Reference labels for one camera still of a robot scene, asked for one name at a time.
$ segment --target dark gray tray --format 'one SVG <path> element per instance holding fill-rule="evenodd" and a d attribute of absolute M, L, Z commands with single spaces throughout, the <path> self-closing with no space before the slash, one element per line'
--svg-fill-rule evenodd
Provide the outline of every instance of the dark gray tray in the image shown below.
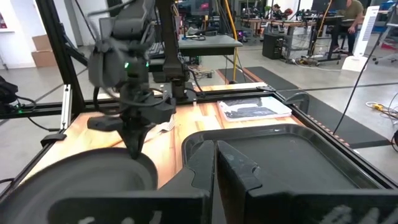
<path fill-rule="evenodd" d="M 262 170 L 259 178 L 270 191 L 380 187 L 318 133 L 296 124 L 192 134 L 182 145 L 183 163 L 206 140 L 225 141 L 256 162 Z"/>

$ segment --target table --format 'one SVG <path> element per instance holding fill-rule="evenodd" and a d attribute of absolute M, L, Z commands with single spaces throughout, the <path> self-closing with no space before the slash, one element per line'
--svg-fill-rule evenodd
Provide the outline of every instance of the table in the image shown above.
<path fill-rule="evenodd" d="M 207 55 L 232 55 L 235 47 L 243 44 L 228 35 L 206 36 L 206 40 L 182 40 L 180 35 L 178 47 L 181 54 L 187 57 Z"/>
<path fill-rule="evenodd" d="M 259 27 L 261 26 L 262 22 L 271 21 L 270 19 L 241 19 L 241 26 L 243 27 L 243 22 L 249 24 L 249 28 L 253 35 L 258 34 Z"/>
<path fill-rule="evenodd" d="M 255 88 L 257 86 L 266 86 L 265 83 L 242 83 L 235 85 L 204 86 L 204 91 L 211 90 L 232 90 L 238 88 Z M 79 115 L 64 134 L 67 138 L 56 142 L 41 160 L 27 174 L 28 179 L 38 171 L 47 166 L 60 161 L 66 157 L 101 147 L 124 147 L 120 142 L 119 134 L 114 131 L 104 133 L 87 129 L 88 118 L 100 116 L 100 113 L 85 113 Z M 186 106 L 178 106 L 175 116 L 175 127 L 173 130 L 156 135 L 147 140 L 142 152 L 149 156 L 156 165 L 159 175 L 159 184 L 161 187 L 166 184 L 182 168 L 181 145 L 183 140 L 190 134 L 204 130 L 242 128 L 249 126 L 263 126 L 272 124 L 300 124 L 296 117 L 260 119 L 255 121 L 228 122 L 220 116 L 216 103 L 203 103 Z"/>

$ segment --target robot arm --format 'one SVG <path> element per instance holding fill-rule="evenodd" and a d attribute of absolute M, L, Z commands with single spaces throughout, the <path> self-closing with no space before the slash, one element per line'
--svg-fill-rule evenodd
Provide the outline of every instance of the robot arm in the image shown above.
<path fill-rule="evenodd" d="M 115 98 L 120 102 L 119 110 L 109 113 L 119 117 L 90 118 L 88 128 L 118 131 L 133 159 L 141 152 L 145 136 L 154 124 L 170 121 L 175 113 L 175 100 L 171 96 L 155 98 L 153 89 L 149 88 L 147 49 L 154 37 L 150 16 L 154 3 L 154 0 L 124 3 L 126 8 L 115 18 L 111 35 L 97 38 L 88 67 L 90 82 L 97 90 L 102 88 L 113 98 L 107 88 L 120 91 L 120 97 Z"/>

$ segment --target black plate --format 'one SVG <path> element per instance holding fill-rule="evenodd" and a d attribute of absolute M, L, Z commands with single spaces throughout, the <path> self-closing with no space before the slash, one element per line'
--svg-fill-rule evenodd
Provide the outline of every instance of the black plate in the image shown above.
<path fill-rule="evenodd" d="M 380 186 L 315 131 L 296 124 L 202 131 L 187 137 L 183 163 L 203 141 L 225 141 L 262 170 L 269 190 L 378 189 Z"/>
<path fill-rule="evenodd" d="M 0 223 L 47 223 L 51 205 L 70 195 L 155 190 L 154 163 L 141 154 L 132 160 L 126 149 L 82 152 L 38 172 L 0 204 Z"/>

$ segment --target white stand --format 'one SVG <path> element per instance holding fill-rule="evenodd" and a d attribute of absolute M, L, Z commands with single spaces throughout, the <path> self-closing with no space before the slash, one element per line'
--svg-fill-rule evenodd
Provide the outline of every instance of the white stand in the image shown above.
<path fill-rule="evenodd" d="M 366 46 L 372 34 L 373 25 L 376 21 L 378 12 L 379 6 L 369 6 L 368 10 L 366 10 L 365 20 L 358 37 L 358 43 L 355 45 L 354 56 L 346 57 L 342 68 L 343 70 L 360 72 L 365 66 L 368 58 L 363 55 L 365 54 Z"/>

